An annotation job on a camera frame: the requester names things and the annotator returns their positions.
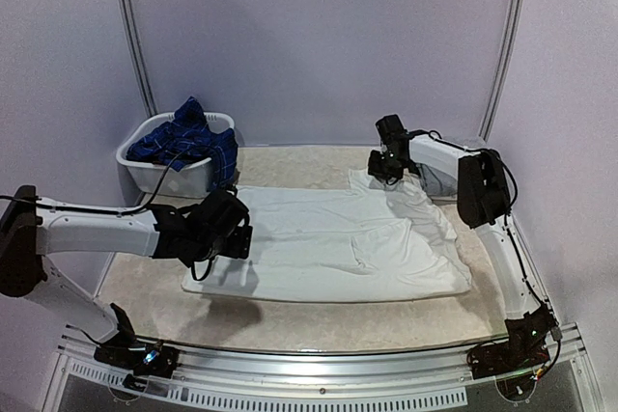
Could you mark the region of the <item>white t-shirt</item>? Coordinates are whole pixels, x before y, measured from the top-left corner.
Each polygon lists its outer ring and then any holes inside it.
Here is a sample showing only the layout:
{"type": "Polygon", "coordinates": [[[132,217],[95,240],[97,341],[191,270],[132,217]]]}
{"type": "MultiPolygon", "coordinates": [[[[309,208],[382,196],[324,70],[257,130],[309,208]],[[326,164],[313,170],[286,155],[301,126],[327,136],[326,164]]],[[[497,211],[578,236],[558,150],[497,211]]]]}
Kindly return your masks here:
{"type": "Polygon", "coordinates": [[[363,170],[346,189],[242,186],[247,260],[219,257],[189,293],[298,303],[375,303],[469,291],[457,234],[417,177],[384,185],[363,170]]]}

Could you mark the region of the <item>aluminium front rail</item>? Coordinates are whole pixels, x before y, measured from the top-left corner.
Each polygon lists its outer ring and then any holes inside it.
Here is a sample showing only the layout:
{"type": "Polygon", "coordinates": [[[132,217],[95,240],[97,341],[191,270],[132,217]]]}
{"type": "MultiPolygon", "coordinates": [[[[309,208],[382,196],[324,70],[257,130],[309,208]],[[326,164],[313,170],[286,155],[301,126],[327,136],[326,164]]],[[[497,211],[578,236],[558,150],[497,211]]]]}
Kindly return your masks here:
{"type": "Polygon", "coordinates": [[[53,355],[44,411],[603,411],[578,328],[549,342],[549,372],[477,378],[471,347],[375,353],[266,353],[178,343],[170,378],[129,384],[68,328],[53,355]]]}

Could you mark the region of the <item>folded grey towel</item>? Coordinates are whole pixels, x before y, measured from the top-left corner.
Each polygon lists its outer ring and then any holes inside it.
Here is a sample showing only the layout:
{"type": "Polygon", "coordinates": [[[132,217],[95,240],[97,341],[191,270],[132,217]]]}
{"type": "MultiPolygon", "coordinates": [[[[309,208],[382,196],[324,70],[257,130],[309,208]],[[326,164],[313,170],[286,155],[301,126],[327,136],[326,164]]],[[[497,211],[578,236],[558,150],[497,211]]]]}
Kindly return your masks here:
{"type": "Polygon", "coordinates": [[[457,180],[452,176],[432,168],[426,164],[419,166],[422,188],[429,197],[455,198],[457,196],[457,180]]]}

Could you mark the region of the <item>blue plaid shirt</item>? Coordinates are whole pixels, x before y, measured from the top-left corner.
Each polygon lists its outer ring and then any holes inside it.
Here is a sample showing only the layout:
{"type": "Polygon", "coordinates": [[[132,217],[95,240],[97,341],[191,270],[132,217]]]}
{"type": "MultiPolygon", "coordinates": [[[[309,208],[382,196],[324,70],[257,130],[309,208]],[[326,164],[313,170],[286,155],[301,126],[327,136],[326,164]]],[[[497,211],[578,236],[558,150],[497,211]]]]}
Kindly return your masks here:
{"type": "Polygon", "coordinates": [[[179,172],[189,164],[210,158],[213,180],[207,182],[207,187],[216,189],[233,183],[238,149],[234,130],[212,131],[201,104],[190,96],[171,122],[160,124],[131,144],[126,159],[170,166],[179,172]]]}

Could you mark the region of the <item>right corner wall post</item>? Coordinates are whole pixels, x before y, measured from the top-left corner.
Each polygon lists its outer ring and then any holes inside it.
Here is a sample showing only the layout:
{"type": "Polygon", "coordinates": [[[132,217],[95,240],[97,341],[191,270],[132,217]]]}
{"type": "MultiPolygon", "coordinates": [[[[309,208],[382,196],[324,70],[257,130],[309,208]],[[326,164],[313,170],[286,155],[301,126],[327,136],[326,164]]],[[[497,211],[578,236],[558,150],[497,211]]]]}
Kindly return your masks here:
{"type": "Polygon", "coordinates": [[[478,135],[485,142],[488,142],[490,139],[501,95],[507,80],[508,68],[515,48],[517,31],[520,23],[522,4],[523,0],[509,0],[507,5],[508,9],[501,38],[498,62],[493,75],[488,104],[478,132],[478,135]]]}

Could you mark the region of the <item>left corner wall post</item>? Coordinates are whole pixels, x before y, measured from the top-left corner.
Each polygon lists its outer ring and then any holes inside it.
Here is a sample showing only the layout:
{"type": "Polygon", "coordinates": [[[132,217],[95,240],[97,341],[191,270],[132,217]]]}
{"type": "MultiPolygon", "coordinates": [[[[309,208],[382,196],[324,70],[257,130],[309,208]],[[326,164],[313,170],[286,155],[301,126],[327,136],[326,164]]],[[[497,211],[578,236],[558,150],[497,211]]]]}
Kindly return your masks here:
{"type": "Polygon", "coordinates": [[[153,117],[157,114],[157,107],[143,55],[133,2],[132,0],[118,0],[118,3],[125,30],[129,58],[133,67],[144,111],[148,118],[153,117]]]}

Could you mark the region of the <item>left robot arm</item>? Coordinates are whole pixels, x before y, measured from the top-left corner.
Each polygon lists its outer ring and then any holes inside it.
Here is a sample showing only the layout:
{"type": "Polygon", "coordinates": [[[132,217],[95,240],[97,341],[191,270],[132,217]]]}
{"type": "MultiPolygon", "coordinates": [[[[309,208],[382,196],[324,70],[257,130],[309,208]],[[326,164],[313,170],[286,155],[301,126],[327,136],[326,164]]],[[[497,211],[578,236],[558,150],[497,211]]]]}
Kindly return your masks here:
{"type": "Polygon", "coordinates": [[[245,260],[253,228],[248,207],[215,190],[198,204],[177,208],[146,202],[135,208],[71,205],[38,196],[23,185],[1,217],[1,293],[25,298],[82,330],[124,368],[143,360],[126,313],[102,305],[51,261],[53,254],[128,253],[178,260],[190,271],[218,257],[245,260]]]}

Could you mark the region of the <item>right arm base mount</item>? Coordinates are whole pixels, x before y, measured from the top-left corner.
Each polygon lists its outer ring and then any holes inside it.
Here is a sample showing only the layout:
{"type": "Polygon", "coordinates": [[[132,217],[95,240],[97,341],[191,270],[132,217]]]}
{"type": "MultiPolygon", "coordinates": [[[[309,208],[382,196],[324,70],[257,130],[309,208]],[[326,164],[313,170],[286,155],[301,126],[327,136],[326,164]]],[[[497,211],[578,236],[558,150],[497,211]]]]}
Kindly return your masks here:
{"type": "Polygon", "coordinates": [[[476,344],[467,351],[465,361],[473,379],[492,377],[506,401],[527,402],[557,363],[562,339],[556,325],[547,330],[525,328],[510,332],[506,341],[476,344]]]}

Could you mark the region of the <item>corner wall post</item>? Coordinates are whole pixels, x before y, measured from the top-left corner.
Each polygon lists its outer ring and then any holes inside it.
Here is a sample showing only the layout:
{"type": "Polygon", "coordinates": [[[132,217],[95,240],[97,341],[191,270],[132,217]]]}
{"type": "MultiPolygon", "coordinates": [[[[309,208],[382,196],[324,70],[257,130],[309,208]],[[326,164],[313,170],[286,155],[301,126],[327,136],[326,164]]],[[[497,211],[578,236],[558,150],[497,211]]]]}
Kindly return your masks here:
{"type": "Polygon", "coordinates": [[[125,30],[129,58],[133,67],[144,111],[148,118],[153,117],[157,114],[157,107],[143,55],[133,2],[132,0],[118,0],[118,3],[125,30]]]}
{"type": "Polygon", "coordinates": [[[507,80],[508,68],[515,48],[517,31],[520,23],[522,4],[523,0],[509,0],[507,5],[508,9],[501,38],[498,62],[493,75],[488,104],[478,132],[478,135],[485,142],[488,142],[490,139],[501,95],[507,80]]]}

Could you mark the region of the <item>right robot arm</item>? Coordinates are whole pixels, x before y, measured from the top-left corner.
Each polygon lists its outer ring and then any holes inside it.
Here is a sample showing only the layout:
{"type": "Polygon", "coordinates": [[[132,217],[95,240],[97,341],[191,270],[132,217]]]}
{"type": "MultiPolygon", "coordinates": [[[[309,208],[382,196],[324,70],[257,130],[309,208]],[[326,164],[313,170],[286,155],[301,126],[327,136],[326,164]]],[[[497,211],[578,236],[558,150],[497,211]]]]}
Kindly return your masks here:
{"type": "Polygon", "coordinates": [[[508,342],[499,349],[499,361],[506,369],[520,369],[557,323],[532,287],[513,231],[511,213],[518,190],[510,170],[498,151],[449,142],[435,131],[408,131],[395,114],[379,119],[376,129],[380,149],[370,154],[371,176],[391,183],[404,171],[418,175],[420,166],[428,166],[455,180],[460,219],[488,252],[505,301],[508,342]]]}

